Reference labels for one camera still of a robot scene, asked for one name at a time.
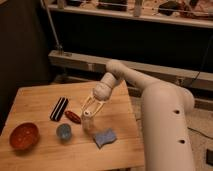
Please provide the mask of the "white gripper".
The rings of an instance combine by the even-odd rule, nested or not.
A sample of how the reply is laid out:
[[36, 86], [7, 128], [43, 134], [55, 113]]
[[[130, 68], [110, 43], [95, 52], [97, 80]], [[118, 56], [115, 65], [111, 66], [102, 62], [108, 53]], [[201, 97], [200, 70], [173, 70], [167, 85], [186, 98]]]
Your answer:
[[93, 95], [90, 94], [84, 104], [82, 105], [82, 110], [85, 111], [93, 102], [94, 97], [99, 100], [96, 103], [96, 107], [93, 112], [91, 112], [91, 116], [95, 116], [102, 107], [105, 105], [105, 101], [107, 101], [112, 93], [112, 89], [105, 83], [99, 82], [94, 88], [93, 88]]

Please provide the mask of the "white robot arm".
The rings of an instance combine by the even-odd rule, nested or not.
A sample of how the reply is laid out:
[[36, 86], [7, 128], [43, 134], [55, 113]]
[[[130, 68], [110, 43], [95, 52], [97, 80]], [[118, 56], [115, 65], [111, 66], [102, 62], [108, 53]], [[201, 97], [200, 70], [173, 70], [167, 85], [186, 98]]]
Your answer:
[[85, 100], [82, 115], [94, 118], [122, 81], [142, 92], [146, 171], [196, 171], [185, 119], [185, 114], [193, 110], [195, 100], [183, 87], [138, 72], [118, 60], [110, 60], [105, 75]]

